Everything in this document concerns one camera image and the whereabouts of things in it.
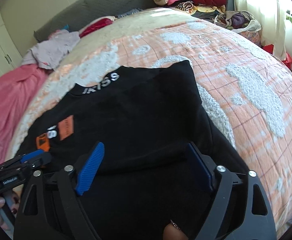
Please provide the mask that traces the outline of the right hand thumb glitter nail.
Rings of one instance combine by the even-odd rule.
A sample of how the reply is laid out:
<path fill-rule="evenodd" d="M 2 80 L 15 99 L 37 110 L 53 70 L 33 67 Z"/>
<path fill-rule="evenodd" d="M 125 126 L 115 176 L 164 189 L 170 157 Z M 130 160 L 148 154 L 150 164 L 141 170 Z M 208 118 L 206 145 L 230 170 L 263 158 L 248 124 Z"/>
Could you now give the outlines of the right hand thumb glitter nail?
<path fill-rule="evenodd" d="M 163 240 L 188 240 L 189 238 L 181 231 L 181 229 L 172 220 L 164 228 Z"/>

